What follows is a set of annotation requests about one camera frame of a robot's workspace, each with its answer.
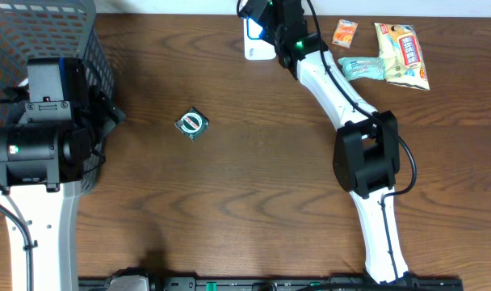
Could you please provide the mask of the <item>yellow snack chip bag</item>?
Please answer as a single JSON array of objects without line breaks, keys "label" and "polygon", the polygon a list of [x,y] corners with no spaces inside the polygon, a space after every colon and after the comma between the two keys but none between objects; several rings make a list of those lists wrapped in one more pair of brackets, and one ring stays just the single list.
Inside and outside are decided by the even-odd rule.
[{"label": "yellow snack chip bag", "polygon": [[389,23],[374,23],[374,26],[385,80],[393,85],[428,91],[426,66],[414,27]]}]

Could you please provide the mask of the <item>orange tissue packet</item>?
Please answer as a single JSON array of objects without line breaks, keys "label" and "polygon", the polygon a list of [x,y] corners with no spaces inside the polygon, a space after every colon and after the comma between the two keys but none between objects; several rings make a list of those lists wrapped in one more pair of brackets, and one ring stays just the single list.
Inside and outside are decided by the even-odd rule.
[{"label": "orange tissue packet", "polygon": [[358,24],[349,20],[340,19],[334,31],[332,43],[349,49],[355,36]]}]

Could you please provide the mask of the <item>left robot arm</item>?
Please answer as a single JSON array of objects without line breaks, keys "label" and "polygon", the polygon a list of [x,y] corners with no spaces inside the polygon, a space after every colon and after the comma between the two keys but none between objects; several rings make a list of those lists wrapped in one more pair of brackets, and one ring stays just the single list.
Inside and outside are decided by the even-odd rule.
[{"label": "left robot arm", "polygon": [[4,90],[22,103],[0,128],[0,213],[6,220],[14,290],[76,290],[77,215],[84,179],[105,163],[101,144],[124,120],[95,65],[35,58],[27,79]]}]

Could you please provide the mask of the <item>light green pouch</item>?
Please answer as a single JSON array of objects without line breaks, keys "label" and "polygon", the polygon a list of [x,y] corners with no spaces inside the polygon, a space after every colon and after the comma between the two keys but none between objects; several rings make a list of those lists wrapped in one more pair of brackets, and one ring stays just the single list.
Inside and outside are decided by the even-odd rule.
[{"label": "light green pouch", "polygon": [[338,59],[338,64],[348,81],[359,78],[385,79],[384,61],[379,57],[343,57]]}]

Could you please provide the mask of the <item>dark green balm box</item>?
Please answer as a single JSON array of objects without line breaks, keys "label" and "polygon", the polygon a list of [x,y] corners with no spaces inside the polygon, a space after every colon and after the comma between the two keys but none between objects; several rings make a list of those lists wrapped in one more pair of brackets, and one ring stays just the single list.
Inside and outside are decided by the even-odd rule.
[{"label": "dark green balm box", "polygon": [[208,129],[209,119],[199,110],[191,107],[174,125],[183,135],[195,141]]}]

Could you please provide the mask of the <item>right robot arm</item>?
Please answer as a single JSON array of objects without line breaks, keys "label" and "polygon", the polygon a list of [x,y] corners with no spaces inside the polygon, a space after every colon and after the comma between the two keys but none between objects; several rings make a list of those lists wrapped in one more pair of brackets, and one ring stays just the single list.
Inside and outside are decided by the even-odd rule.
[{"label": "right robot arm", "polygon": [[333,169],[352,197],[366,250],[365,270],[379,285],[408,273],[393,210],[400,170],[397,119],[365,101],[336,66],[319,31],[310,33],[300,1],[242,0],[237,16],[261,27],[280,65],[306,87],[336,130]]}]

